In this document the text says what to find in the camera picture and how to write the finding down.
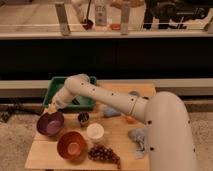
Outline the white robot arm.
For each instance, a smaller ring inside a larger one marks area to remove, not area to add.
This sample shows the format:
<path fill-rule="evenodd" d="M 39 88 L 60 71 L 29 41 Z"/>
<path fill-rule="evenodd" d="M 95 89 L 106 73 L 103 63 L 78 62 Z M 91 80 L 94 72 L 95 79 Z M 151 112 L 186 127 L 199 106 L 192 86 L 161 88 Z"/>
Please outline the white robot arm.
<path fill-rule="evenodd" d="M 147 126 L 150 171 L 197 171 L 188 111 L 174 93 L 161 91 L 149 99 L 90 83 L 86 74 L 68 77 L 52 97 L 56 109 L 84 96 L 132 116 Z"/>

